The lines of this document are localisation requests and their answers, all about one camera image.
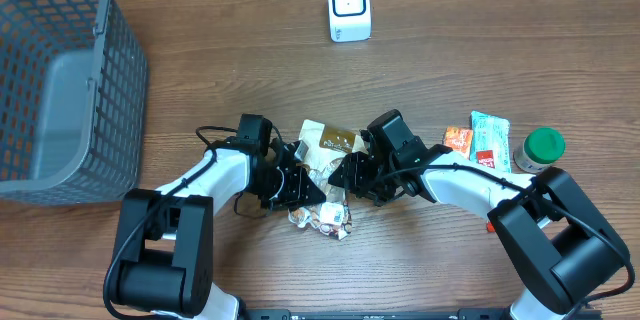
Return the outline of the beige snack pouch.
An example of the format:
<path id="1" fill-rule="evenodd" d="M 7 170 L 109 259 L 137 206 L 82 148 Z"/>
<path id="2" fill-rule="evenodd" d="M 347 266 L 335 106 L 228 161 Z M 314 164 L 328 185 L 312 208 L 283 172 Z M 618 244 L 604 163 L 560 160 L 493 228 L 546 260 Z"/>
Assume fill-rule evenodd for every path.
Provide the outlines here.
<path id="1" fill-rule="evenodd" d="M 351 211 L 345 190 L 330 185 L 328 180 L 346 155 L 368 153 L 365 142 L 355 132 L 310 119 L 304 120 L 298 139 L 308 147 L 303 167 L 326 201 L 290 210 L 288 219 L 299 228 L 310 226 L 330 238 L 342 240 L 352 231 Z"/>

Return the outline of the orange small packet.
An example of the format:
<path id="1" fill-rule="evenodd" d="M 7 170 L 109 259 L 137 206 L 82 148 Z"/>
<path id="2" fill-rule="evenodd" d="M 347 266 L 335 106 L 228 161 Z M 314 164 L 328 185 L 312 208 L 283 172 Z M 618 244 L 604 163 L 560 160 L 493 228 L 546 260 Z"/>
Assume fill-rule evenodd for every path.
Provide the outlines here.
<path id="1" fill-rule="evenodd" d="M 443 144 L 466 159 L 470 158 L 473 130 L 470 128 L 449 126 L 443 137 Z"/>

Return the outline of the green lid jar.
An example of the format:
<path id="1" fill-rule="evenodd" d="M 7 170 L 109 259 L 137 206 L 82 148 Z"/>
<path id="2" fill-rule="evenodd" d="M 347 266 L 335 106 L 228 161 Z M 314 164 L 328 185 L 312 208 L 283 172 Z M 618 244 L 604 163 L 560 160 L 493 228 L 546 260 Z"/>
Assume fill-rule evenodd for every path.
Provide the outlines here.
<path id="1" fill-rule="evenodd" d="M 515 164 L 528 173 L 540 173 L 559 160 L 566 150 L 563 135 L 551 127 L 531 132 L 514 150 Z"/>

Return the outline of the red candy bar wrapper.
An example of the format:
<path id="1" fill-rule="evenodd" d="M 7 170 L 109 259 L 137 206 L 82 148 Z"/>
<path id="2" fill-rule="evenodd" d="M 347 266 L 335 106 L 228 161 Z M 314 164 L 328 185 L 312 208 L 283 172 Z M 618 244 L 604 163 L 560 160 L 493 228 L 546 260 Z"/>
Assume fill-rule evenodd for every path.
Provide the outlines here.
<path id="1" fill-rule="evenodd" d="M 495 156 L 492 150 L 482 150 L 476 152 L 477 163 L 485 167 L 495 167 Z"/>

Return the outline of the teal tissue packet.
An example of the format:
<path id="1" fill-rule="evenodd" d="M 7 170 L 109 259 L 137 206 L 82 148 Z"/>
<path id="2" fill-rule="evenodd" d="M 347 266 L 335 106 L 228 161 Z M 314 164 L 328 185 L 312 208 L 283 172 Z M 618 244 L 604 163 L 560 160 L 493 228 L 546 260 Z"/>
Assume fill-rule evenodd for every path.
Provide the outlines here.
<path id="1" fill-rule="evenodd" d="M 470 119 L 473 130 L 470 159 L 477 163 L 477 151 L 492 150 L 495 156 L 494 169 L 510 173 L 512 171 L 509 149 L 510 122 L 479 111 L 472 111 Z"/>

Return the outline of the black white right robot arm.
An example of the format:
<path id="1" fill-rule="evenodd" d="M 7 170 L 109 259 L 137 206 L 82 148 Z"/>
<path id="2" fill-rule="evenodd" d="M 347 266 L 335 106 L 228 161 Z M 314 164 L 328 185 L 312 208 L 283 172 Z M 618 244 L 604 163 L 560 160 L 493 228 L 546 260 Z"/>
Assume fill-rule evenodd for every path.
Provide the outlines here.
<path id="1" fill-rule="evenodd" d="M 377 206 L 420 196 L 487 220 L 524 285 L 505 318 L 573 319 L 633 287 L 627 245 L 566 171 L 505 173 L 428 147 L 396 109 L 361 134 L 366 152 L 345 156 L 330 184 Z"/>

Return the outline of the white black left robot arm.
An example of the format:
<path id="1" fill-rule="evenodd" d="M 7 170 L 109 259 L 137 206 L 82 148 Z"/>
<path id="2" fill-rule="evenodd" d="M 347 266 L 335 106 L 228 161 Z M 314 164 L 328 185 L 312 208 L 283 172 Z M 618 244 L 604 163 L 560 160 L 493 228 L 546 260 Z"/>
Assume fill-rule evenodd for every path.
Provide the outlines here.
<path id="1" fill-rule="evenodd" d="M 240 298 L 213 282 L 214 217 L 244 193 L 266 212 L 325 202 L 302 167 L 300 142 L 287 144 L 271 121 L 244 114 L 227 139 L 208 142 L 202 160 L 156 190 L 123 198 L 103 302 L 137 319 L 246 319 Z"/>

